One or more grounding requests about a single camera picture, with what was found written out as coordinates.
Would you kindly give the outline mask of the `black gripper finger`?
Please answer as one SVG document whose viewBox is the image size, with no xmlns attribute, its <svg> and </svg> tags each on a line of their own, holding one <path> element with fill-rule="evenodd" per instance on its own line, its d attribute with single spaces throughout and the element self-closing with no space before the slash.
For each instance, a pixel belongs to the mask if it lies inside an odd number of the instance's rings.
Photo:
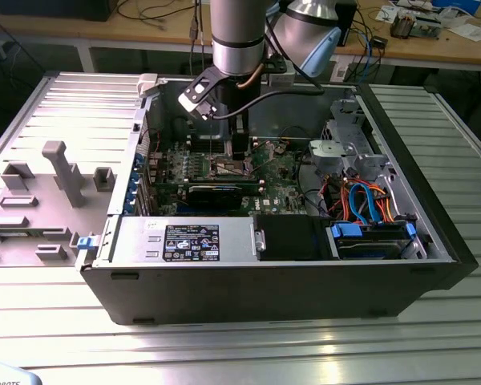
<svg viewBox="0 0 481 385">
<path fill-rule="evenodd" d="M 232 159 L 239 165 L 245 160 L 245 153 L 249 146 L 249 132 L 241 131 L 232 134 Z"/>
</svg>

